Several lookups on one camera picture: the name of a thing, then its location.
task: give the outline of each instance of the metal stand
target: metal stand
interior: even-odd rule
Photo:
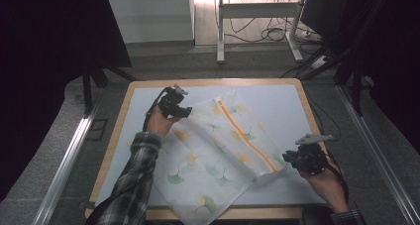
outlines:
[[[219,0],[217,62],[225,62],[223,20],[246,18],[293,18],[290,32],[286,32],[285,35],[296,62],[303,62],[303,57],[296,45],[294,35],[296,34],[304,2],[305,0],[287,3],[224,4],[223,0]]]

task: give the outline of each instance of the white panel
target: white panel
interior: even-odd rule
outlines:
[[[109,0],[125,43],[193,39],[190,0]]]

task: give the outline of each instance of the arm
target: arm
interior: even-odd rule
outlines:
[[[87,224],[144,224],[152,191],[161,138],[179,118],[165,118],[158,107],[148,123],[147,132],[136,134],[131,156],[114,185],[111,196],[99,204]]]
[[[350,210],[347,204],[344,190],[337,177],[329,170],[325,169],[319,174],[312,175],[305,171],[299,171],[300,176],[308,180],[314,191],[324,199],[333,214],[330,215],[336,225],[363,225],[366,224],[359,210]]]

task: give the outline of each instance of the metal frame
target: metal frame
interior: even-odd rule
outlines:
[[[50,219],[53,216],[55,206],[57,205],[62,191],[65,188],[68,177],[70,176],[71,170],[73,169],[74,163],[77,159],[77,155],[80,151],[81,145],[83,144],[84,138],[86,137],[87,131],[92,124],[95,114],[98,109],[99,101],[102,98],[102,92],[99,94],[98,101],[94,105],[94,108],[88,117],[82,118],[79,125],[77,126],[76,132],[71,139],[70,145],[59,165],[57,172],[52,180],[49,190],[44,197],[43,203],[35,216],[33,224],[43,225],[49,224]]]
[[[302,54],[294,40],[305,0],[286,3],[224,4],[219,0],[219,32],[217,41],[217,62],[225,62],[224,19],[242,18],[293,18],[290,32],[285,33],[296,62],[303,62]]]
[[[358,112],[353,107],[352,97],[347,86],[338,85],[337,89],[346,105],[347,110],[350,113],[350,116],[354,120],[356,127],[358,128],[362,138],[365,141],[367,150],[369,151],[373,161],[376,163],[376,166],[379,169],[383,180],[388,186],[390,192],[392,193],[396,203],[401,209],[407,224],[420,224],[420,216],[417,213],[417,209],[414,206],[413,201],[411,200],[402,183],[399,181],[398,177],[395,175],[391,165],[383,155],[380,146],[377,144],[374,136],[371,134],[364,118],[359,116]]]

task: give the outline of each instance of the orange stripe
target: orange stripe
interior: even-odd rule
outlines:
[[[218,100],[217,103],[219,104],[222,111],[225,113],[226,117],[228,117],[231,124],[235,127],[235,129],[240,133],[242,139],[252,148],[254,151],[256,151],[260,156],[263,158],[263,160],[268,164],[268,166],[273,170],[277,171],[277,168],[275,165],[271,162],[269,157],[262,152],[258,147],[256,147],[248,138],[244,135],[241,128],[236,124],[235,120],[232,118],[232,116],[229,114],[229,111],[226,109],[225,105],[223,105],[223,102],[221,100]]]

